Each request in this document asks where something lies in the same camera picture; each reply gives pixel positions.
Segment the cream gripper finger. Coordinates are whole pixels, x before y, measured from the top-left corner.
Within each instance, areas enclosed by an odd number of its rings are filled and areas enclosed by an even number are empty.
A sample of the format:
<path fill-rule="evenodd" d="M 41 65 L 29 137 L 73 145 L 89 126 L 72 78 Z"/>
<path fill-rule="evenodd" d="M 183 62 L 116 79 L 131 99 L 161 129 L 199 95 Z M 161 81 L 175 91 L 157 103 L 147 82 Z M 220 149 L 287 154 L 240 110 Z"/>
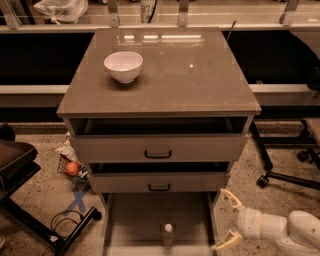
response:
<path fill-rule="evenodd" d="M 243 240 L 243 237 L 238 231 L 229 230 L 225 237 L 211 247 L 214 251 L 223 251 L 237 245 Z"/>
<path fill-rule="evenodd" d="M 231 208 L 234 212 L 241 211 L 244 209 L 242 202 L 229 190 L 221 189 L 220 192 L 222 195 L 229 200 Z"/>

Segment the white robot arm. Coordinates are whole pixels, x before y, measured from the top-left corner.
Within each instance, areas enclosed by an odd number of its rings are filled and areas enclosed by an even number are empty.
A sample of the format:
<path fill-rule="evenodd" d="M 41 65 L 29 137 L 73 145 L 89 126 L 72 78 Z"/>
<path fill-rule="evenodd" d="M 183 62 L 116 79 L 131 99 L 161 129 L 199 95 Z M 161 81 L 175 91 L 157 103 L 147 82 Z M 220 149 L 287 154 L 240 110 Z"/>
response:
<path fill-rule="evenodd" d="M 268 240 L 287 256 L 320 256 L 320 219 L 301 211 L 287 217 L 262 213 L 244 206 L 229 190 L 220 192 L 228 198 L 236 215 L 237 231 L 229 230 L 214 251 L 229 249 L 243 239 Z"/>

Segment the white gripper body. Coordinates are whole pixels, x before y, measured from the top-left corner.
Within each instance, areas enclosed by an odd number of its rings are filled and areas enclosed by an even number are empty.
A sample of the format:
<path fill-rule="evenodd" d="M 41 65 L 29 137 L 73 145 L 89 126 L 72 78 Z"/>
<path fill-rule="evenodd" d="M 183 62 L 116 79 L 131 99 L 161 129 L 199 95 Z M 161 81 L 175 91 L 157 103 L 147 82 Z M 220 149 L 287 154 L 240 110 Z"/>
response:
<path fill-rule="evenodd" d="M 262 238 L 263 214 L 259 210 L 244 208 L 237 214 L 236 225 L 240 234 L 247 239 Z"/>

